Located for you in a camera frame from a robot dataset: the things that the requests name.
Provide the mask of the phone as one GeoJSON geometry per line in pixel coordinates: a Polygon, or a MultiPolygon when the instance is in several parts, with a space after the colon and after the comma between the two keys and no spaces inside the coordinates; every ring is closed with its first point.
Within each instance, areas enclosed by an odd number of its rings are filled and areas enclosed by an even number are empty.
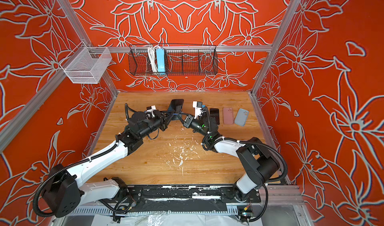
{"type": "Polygon", "coordinates": [[[210,116],[215,119],[217,125],[220,125],[220,111],[218,108],[210,108],[210,116]]]}

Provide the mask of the pink phone case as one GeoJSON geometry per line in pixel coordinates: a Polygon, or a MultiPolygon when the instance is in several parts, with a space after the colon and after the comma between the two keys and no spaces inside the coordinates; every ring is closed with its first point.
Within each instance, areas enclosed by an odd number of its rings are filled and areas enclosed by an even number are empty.
{"type": "Polygon", "coordinates": [[[223,108],[223,123],[226,125],[234,124],[233,108],[231,108],[231,107],[224,107],[223,108]]]}

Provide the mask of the light blue phone case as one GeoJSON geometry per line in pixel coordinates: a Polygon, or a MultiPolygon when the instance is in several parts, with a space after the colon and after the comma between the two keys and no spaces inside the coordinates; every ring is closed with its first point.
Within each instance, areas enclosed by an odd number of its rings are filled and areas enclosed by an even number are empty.
{"type": "Polygon", "coordinates": [[[244,127],[246,124],[246,121],[248,119],[248,116],[249,116],[249,111],[245,110],[243,108],[240,108],[237,112],[234,123],[239,125],[239,126],[244,127]]]}

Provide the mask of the black smartphone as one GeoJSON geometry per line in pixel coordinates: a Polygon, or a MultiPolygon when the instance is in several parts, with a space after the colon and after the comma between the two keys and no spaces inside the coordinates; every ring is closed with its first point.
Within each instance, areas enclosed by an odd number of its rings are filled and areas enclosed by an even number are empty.
{"type": "Polygon", "coordinates": [[[178,120],[178,114],[176,113],[176,109],[172,105],[168,107],[167,120],[170,120],[170,121],[178,120]]]}

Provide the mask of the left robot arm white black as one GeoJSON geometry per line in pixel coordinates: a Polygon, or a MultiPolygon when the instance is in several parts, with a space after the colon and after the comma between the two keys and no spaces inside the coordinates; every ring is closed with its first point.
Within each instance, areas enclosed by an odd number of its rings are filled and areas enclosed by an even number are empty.
{"type": "Polygon", "coordinates": [[[54,166],[37,188],[33,197],[33,211],[43,218],[64,217],[77,206],[100,201],[114,213],[126,209],[112,208],[106,201],[127,194],[124,183],[115,178],[89,184],[88,180],[114,162],[134,153],[144,143],[144,138],[153,132],[165,131],[171,121],[180,116],[182,105],[172,100],[168,110],[149,107],[146,111],[135,111],[125,105],[127,126],[115,140],[100,151],[67,166],[54,166]]]}

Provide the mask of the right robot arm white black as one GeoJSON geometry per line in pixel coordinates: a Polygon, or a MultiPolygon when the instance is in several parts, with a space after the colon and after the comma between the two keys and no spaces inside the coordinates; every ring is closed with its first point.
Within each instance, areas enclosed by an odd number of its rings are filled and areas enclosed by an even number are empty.
{"type": "Polygon", "coordinates": [[[245,173],[233,185],[233,195],[237,201],[243,202],[252,190],[281,181],[287,176],[287,162],[275,148],[256,137],[242,141],[223,136],[218,132],[214,118],[206,109],[204,112],[198,117],[184,112],[174,116],[185,128],[203,135],[201,145],[205,151],[227,154],[240,160],[245,173]]]}

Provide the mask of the blue box in basket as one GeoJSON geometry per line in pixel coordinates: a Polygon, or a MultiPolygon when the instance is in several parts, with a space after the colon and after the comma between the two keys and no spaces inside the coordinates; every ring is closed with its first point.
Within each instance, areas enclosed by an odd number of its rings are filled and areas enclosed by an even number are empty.
{"type": "Polygon", "coordinates": [[[158,66],[158,73],[159,75],[166,74],[166,66],[165,66],[165,51],[162,48],[156,49],[156,55],[157,55],[157,66],[158,66]]]}

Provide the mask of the small green circuit board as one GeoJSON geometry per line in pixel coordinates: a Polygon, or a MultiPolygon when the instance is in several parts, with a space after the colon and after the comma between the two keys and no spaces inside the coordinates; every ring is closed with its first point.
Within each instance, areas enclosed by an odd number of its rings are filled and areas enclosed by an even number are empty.
{"type": "Polygon", "coordinates": [[[249,223],[253,217],[251,206],[238,207],[238,220],[242,223],[249,223]]]}

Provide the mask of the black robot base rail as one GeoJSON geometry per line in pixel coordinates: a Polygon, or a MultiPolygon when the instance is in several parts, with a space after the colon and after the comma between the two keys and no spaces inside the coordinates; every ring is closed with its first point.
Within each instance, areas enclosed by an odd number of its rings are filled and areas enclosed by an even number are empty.
{"type": "Polygon", "coordinates": [[[233,185],[129,185],[104,202],[131,206],[130,212],[171,213],[237,213],[239,207],[262,202],[260,194],[252,190],[246,195],[236,193],[233,185]]]}

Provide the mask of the white mesh wall basket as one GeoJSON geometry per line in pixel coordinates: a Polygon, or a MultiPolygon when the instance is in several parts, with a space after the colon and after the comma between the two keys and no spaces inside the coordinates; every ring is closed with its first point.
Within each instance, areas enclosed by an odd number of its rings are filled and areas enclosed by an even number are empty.
{"type": "Polygon", "coordinates": [[[87,47],[79,48],[60,67],[74,84],[98,84],[112,61],[109,49],[101,50],[91,53],[87,47]]]}

